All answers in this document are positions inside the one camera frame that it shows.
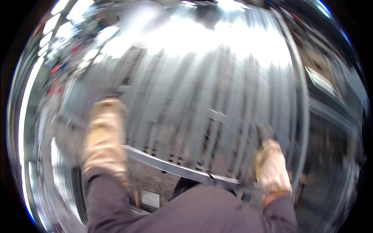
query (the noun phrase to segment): person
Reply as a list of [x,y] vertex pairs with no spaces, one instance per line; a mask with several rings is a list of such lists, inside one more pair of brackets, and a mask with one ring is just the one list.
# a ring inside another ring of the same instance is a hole
[[264,210],[249,208],[231,192],[198,185],[149,215],[135,216],[126,196],[124,104],[108,98],[91,111],[83,170],[87,181],[88,232],[296,232],[297,221],[285,159],[273,133],[260,127],[256,176]]

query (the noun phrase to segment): dark jacket sleeve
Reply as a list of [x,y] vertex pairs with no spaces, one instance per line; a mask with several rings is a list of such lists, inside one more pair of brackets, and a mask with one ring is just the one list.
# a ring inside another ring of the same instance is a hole
[[267,233],[297,232],[297,219],[291,197],[282,196],[264,209],[264,229]]

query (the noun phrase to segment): gloved hand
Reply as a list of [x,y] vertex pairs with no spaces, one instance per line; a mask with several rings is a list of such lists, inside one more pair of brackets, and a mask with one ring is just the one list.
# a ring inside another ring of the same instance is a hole
[[127,155],[120,146],[125,143],[126,109],[116,98],[108,98],[93,106],[89,132],[85,142],[83,171],[101,167],[117,177],[123,186],[127,180]]
[[273,140],[272,133],[263,136],[263,127],[258,127],[261,137],[264,139],[256,153],[255,173],[259,186],[263,192],[263,198],[276,192],[288,192],[291,194],[291,185],[286,171],[285,158],[280,145]]

